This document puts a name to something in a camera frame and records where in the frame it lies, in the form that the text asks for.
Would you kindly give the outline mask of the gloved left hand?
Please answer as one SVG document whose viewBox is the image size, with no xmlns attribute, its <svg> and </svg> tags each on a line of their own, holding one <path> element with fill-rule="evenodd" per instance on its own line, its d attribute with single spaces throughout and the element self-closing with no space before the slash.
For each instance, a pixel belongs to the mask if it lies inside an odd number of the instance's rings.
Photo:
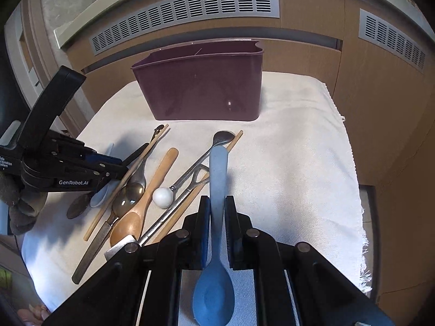
<svg viewBox="0 0 435 326">
<path fill-rule="evenodd" d="M 20 236 L 29 232 L 38 219 L 47 192 L 24 187 L 16 178 L 1 173 L 1 235 Z"/>
</svg>

